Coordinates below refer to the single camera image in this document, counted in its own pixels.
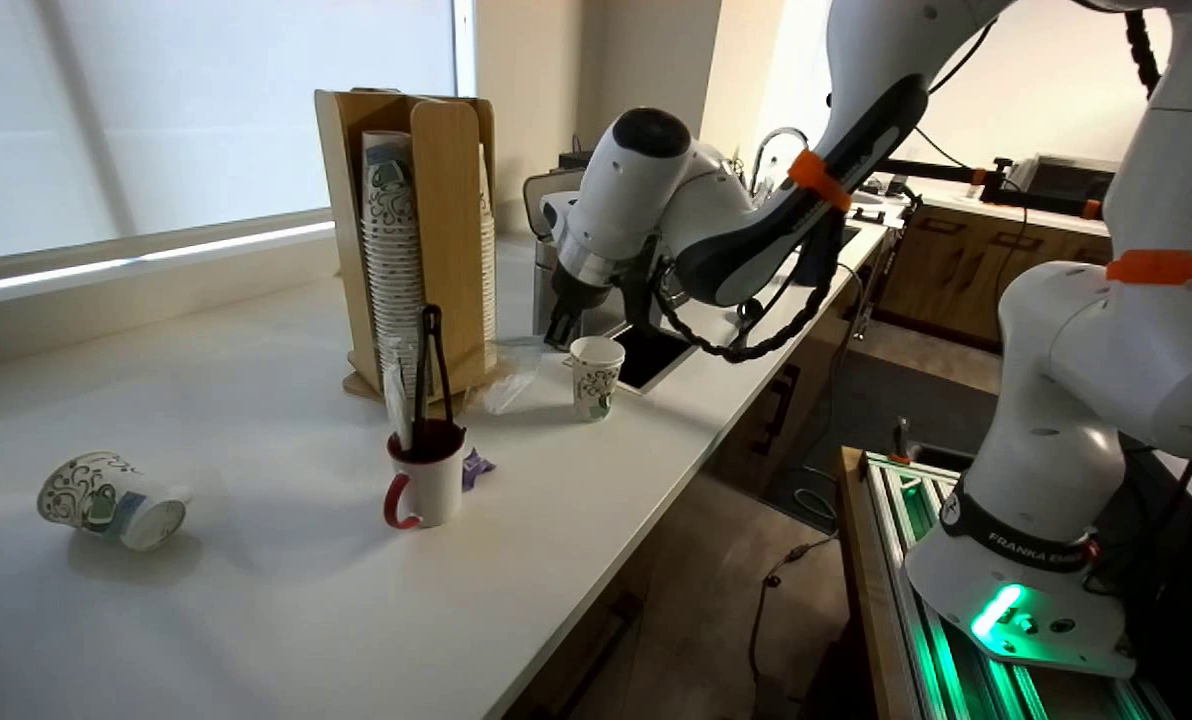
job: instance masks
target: green light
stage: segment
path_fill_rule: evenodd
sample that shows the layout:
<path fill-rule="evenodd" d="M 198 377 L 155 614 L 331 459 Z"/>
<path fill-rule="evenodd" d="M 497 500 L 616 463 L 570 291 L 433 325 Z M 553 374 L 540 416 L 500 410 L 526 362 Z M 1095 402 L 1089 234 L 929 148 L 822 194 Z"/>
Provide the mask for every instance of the green light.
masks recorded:
<path fill-rule="evenodd" d="M 994 635 L 999 617 L 1023 595 L 1023 583 L 1005 583 L 994 604 L 970 625 L 980 640 Z"/>

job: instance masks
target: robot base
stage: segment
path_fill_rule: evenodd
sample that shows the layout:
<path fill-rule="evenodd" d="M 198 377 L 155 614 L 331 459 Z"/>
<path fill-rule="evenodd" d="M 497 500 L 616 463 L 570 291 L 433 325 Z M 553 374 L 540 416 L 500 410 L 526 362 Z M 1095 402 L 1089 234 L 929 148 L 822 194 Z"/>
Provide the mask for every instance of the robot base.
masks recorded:
<path fill-rule="evenodd" d="M 1023 570 L 938 523 L 907 553 L 906 577 L 998 661 L 1117 680 L 1137 671 L 1119 601 L 1089 593 L 1085 574 Z"/>

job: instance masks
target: cardboard box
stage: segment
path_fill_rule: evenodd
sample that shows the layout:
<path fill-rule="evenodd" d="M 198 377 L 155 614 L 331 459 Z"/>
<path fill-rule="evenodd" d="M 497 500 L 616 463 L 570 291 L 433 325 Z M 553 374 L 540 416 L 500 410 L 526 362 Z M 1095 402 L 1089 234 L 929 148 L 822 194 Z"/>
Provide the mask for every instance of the cardboard box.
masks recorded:
<path fill-rule="evenodd" d="M 474 396 L 492 379 L 492 237 L 484 240 L 484 195 L 492 194 L 489 100 L 376 89 L 318 91 L 318 121 L 352 325 L 348 390 L 370 396 L 384 390 L 360 244 L 360 135 L 390 127 L 411 135 L 425 301 L 442 303 L 448 390 L 455 402 Z"/>

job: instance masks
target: cup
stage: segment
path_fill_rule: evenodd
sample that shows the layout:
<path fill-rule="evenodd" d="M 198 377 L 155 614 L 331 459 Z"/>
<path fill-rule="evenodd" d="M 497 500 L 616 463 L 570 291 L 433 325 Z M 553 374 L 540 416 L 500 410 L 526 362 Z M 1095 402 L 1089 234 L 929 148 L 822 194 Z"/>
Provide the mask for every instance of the cup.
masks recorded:
<path fill-rule="evenodd" d="M 36 513 L 119 547 L 153 553 L 185 529 L 188 500 L 185 493 L 153 488 L 118 452 L 83 452 L 42 485 Z"/>
<path fill-rule="evenodd" d="M 570 345 L 573 370 L 573 410 L 581 421 L 608 416 L 614 379 L 619 377 L 628 354 L 614 337 L 581 337 Z"/>
<path fill-rule="evenodd" d="M 448 421 L 425 421 L 411 430 L 411 445 L 390 435 L 395 475 L 384 497 L 384 519 L 392 529 L 436 529 L 463 507 L 463 430 Z"/>

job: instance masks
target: window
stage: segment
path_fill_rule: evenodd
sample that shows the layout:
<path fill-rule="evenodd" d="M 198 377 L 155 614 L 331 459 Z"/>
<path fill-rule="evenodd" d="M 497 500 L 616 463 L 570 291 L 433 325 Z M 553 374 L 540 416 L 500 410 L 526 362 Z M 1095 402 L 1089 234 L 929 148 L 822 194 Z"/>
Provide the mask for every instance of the window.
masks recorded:
<path fill-rule="evenodd" d="M 0 257 L 327 208 L 318 89 L 455 91 L 443 0 L 0 0 Z"/>

